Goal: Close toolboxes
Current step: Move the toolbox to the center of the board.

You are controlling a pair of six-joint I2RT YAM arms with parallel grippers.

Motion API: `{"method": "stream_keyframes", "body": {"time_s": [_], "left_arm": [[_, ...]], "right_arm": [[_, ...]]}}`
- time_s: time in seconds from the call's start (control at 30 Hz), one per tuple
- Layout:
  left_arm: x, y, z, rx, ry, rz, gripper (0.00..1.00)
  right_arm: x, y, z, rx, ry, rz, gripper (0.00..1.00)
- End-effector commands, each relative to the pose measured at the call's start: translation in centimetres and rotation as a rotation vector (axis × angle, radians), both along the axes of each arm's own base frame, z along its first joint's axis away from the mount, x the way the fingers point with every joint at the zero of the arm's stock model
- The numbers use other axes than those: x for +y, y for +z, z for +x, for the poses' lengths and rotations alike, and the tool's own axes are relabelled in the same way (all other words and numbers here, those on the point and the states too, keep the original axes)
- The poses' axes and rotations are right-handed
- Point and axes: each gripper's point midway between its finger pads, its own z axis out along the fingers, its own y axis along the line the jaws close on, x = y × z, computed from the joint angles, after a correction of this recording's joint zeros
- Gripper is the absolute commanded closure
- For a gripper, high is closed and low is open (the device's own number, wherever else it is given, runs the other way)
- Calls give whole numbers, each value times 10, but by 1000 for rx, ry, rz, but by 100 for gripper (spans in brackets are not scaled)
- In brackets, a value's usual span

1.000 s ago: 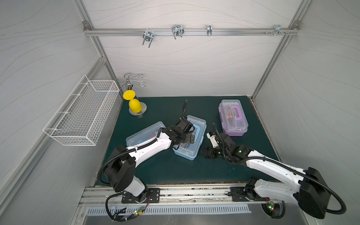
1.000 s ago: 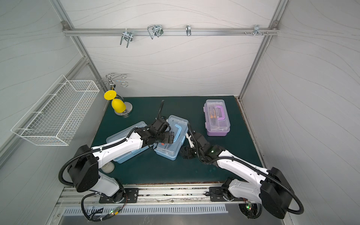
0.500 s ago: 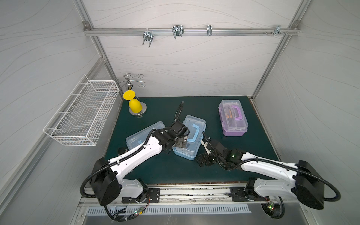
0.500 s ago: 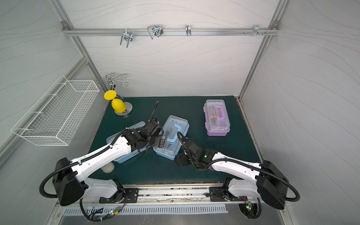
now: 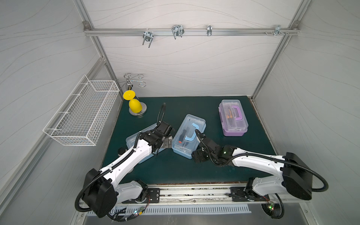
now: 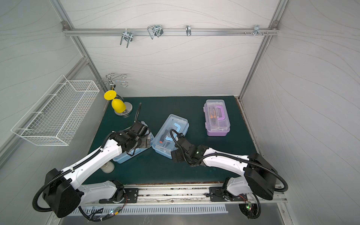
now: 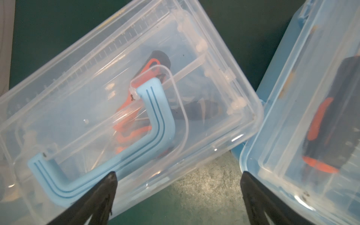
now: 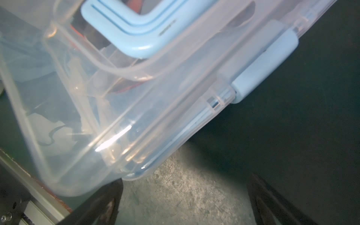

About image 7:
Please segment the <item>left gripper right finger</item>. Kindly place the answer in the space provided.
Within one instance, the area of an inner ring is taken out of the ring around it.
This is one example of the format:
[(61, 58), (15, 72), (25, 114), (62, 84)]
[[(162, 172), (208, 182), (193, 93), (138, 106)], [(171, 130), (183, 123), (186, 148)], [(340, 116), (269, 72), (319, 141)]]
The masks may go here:
[(287, 204), (280, 200), (255, 176), (242, 174), (241, 191), (247, 216), (252, 225), (311, 225)]

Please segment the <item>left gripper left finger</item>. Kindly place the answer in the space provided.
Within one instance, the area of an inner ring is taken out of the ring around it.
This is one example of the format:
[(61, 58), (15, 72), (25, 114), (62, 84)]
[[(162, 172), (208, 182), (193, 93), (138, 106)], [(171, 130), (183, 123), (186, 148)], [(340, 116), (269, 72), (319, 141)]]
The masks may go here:
[(117, 186), (116, 173), (112, 171), (49, 224), (106, 225), (112, 215)]

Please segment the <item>blue clear toolbox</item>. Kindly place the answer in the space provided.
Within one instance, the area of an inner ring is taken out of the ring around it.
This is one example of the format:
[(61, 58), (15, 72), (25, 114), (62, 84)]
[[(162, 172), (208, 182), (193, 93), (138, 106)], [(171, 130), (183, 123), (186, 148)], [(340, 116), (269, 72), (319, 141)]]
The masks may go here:
[[(146, 106), (132, 78), (167, 54)], [(116, 154), (115, 129), (151, 131)], [(108, 173), (117, 216), (252, 137), (263, 107), (199, 1), (132, 1), (1, 96), (1, 224), (45, 225)]]
[(306, 1), (293, 15), (257, 88), (259, 131), (232, 150), (296, 213), (318, 225), (360, 222), (360, 143), (338, 173), (307, 166), (302, 146), (343, 59), (360, 56), (359, 1)]

